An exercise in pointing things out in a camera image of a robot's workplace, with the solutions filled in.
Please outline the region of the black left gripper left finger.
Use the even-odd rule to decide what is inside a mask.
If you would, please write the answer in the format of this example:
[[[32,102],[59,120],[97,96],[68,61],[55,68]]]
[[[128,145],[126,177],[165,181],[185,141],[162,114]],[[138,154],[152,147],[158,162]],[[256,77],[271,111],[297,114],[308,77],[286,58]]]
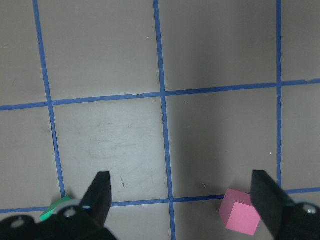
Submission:
[[[100,226],[106,223],[112,204],[111,175],[109,171],[96,174],[79,206]]]

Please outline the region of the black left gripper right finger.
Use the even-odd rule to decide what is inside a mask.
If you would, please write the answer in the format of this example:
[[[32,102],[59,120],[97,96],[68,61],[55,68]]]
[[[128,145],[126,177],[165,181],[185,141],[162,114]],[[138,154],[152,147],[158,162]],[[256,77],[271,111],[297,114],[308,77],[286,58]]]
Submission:
[[[283,230],[296,206],[294,201],[264,170],[253,170],[250,198],[274,238]]]

